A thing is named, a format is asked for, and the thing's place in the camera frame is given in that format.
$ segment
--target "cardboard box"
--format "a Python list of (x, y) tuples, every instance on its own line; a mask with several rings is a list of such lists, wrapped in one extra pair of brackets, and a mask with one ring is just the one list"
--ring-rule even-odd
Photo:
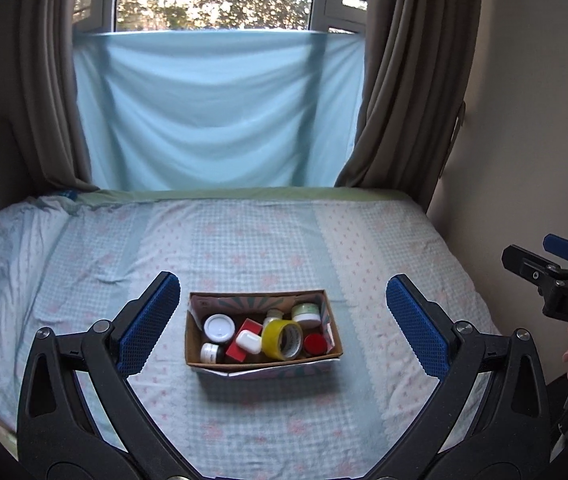
[[(322, 324), (318, 330), (326, 339), (329, 351), (322, 356), (298, 358), (294, 361), (272, 362), (264, 354), (248, 355), (243, 363), (203, 364), (200, 349), (208, 341), (202, 332), (203, 320), (211, 314), (227, 314), (235, 321), (236, 329), (242, 320), (249, 317), (262, 323), (269, 309), (276, 308), (286, 314), (300, 303), (320, 305)], [(213, 294), (192, 292), (186, 315), (184, 335), (186, 364), (199, 373), (229, 378), (278, 378), (315, 375), (330, 369), (342, 355), (342, 342), (331, 310), (330, 302), (323, 290), (302, 292), (275, 292), (257, 294)]]

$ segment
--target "blue gripper pad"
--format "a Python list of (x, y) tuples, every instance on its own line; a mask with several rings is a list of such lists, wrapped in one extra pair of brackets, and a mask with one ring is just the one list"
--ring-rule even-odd
[(386, 305), (426, 374), (442, 380), (456, 350), (453, 322), (438, 304), (427, 301), (404, 274), (389, 280)]
[(113, 324), (123, 324), (124, 332), (116, 330), (120, 374), (139, 374), (164, 327), (180, 303), (180, 282), (170, 272), (162, 272), (138, 300), (129, 301)]
[(557, 235), (546, 235), (542, 243), (547, 253), (559, 256), (568, 262), (568, 240)]

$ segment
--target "light blue cloth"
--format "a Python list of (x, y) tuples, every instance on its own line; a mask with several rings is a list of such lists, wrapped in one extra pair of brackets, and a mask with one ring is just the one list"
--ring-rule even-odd
[(353, 146), (364, 39), (202, 30), (75, 38), (94, 183), (332, 186)]

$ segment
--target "silver bolt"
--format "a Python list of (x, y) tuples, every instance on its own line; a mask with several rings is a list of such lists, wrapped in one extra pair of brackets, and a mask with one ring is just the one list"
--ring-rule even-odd
[(96, 321), (93, 325), (93, 331), (97, 333), (106, 332), (110, 328), (110, 322), (105, 319)]
[(35, 333), (35, 337), (37, 339), (46, 339), (48, 336), (50, 336), (50, 328), (48, 326), (45, 326), (44, 328), (40, 328)]
[(455, 323), (455, 329), (461, 334), (470, 334), (473, 331), (473, 325), (467, 321), (458, 321)]
[(528, 341), (530, 339), (530, 334), (528, 333), (528, 330), (524, 330), (523, 328), (519, 328), (516, 332), (516, 335), (522, 341)]

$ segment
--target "mattress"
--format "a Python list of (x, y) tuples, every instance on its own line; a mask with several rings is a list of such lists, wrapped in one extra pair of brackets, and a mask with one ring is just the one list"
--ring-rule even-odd
[[(158, 272), (182, 299), (129, 383), (205, 476), (344, 478), (368, 471), (416, 417), (426, 376), (389, 313), (386, 282), (407, 274), (453, 320), (497, 333), (483, 300), (424, 213), (397, 192), (261, 189), (96, 192), (0, 211), (0, 424), (15, 429), (35, 331), (85, 331), (112, 319)], [(184, 361), (190, 291), (325, 289), (344, 355), (331, 372), (276, 380), (202, 376)], [(104, 438), (120, 446), (87, 374)], [(462, 439), (485, 376), (445, 447)]]

